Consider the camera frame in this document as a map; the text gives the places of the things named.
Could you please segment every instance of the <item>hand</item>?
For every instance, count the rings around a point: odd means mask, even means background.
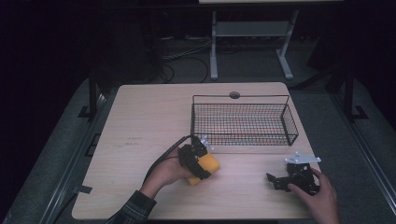
[[[320,190],[316,195],[311,196],[293,184],[288,184],[288,188],[306,203],[317,223],[338,224],[337,195],[333,191],[329,178],[314,168],[311,170],[319,179]]]
[[[175,148],[164,161],[160,162],[143,184],[140,192],[154,199],[158,191],[166,185],[175,183],[180,178],[194,177],[185,167],[180,166],[177,153],[179,147]]]

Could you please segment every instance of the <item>plaid sleeve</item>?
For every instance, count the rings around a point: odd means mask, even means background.
[[[156,203],[155,200],[137,190],[106,224],[145,223]]]

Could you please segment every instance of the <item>cable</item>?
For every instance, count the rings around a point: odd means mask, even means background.
[[[174,143],[171,147],[169,147],[162,155],[160,158],[158,158],[152,165],[149,167],[148,172],[146,173],[145,179],[143,183],[146,182],[147,178],[149,178],[149,175],[151,175],[152,171],[157,167],[158,164],[160,164],[162,161],[166,160],[166,157],[171,154],[173,150],[175,150],[180,144],[182,144],[184,141],[186,141],[188,138],[192,137],[192,135],[187,135],[182,138],[180,138],[176,143]]]
[[[186,35],[184,38],[190,42],[193,42],[193,43],[203,43],[205,41],[210,41],[210,37],[207,37],[207,36],[193,37],[193,36]]]
[[[237,46],[238,49],[232,50],[233,46]],[[247,43],[236,44],[236,43],[233,43],[232,41],[229,41],[227,47],[228,48],[225,49],[225,50],[218,50],[218,53],[220,53],[220,54],[235,54],[235,53],[239,53],[241,51],[246,50],[248,48],[248,44]]]
[[[167,84],[167,83],[170,83],[172,81],[172,79],[174,78],[175,69],[173,69],[173,67],[171,67],[168,64],[164,64],[163,66],[168,67],[172,71],[172,76],[170,78],[168,78],[168,76],[165,74],[164,71],[161,71],[161,73],[160,73],[160,78],[163,80],[163,84]]]
[[[176,58],[176,59],[174,59],[174,60],[171,60],[171,62],[172,62],[172,61],[175,61],[175,60],[182,60],[182,59],[193,59],[193,60],[196,60],[196,61],[202,63],[202,64],[205,66],[205,76],[204,76],[204,78],[203,78],[199,83],[205,82],[205,80],[206,80],[207,77],[209,76],[209,66],[206,64],[206,62],[204,62],[203,60],[201,60],[201,59],[199,59],[199,58],[195,58],[195,57],[184,57],[184,58],[183,58],[183,57],[180,57],[180,58]],[[168,65],[168,64],[164,64],[164,65],[166,65],[167,67],[171,68],[172,71],[173,71],[172,77],[169,78],[169,79],[167,80],[167,82],[165,82],[165,83],[169,83],[169,82],[172,80],[172,78],[175,76],[175,70],[174,70],[170,65]]]
[[[210,47],[211,43],[212,43],[212,41],[210,40],[210,41],[204,43],[200,47],[197,47],[197,48],[194,48],[194,49],[189,49],[187,51],[184,51],[184,52],[181,52],[181,53],[178,53],[178,54],[174,54],[174,55],[171,55],[171,56],[163,56],[163,59],[165,59],[165,60],[174,60],[176,58],[187,56],[187,55],[190,55],[190,54],[193,54],[193,53],[198,53],[201,50],[207,49],[208,47]]]

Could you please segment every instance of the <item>yellow object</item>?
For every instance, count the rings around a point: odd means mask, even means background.
[[[210,152],[207,152],[206,155],[200,157],[198,163],[202,166],[202,168],[204,168],[204,170],[207,170],[210,174],[214,174],[220,168],[219,162]],[[196,185],[198,184],[198,182],[201,181],[201,179],[198,177],[188,178],[188,180],[190,185]]]

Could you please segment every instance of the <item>wire basket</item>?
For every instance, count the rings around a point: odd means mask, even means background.
[[[251,99],[263,102],[274,97],[285,100],[283,103],[251,103]],[[288,95],[194,95],[191,134],[205,137],[214,146],[291,146],[298,131],[288,100]]]

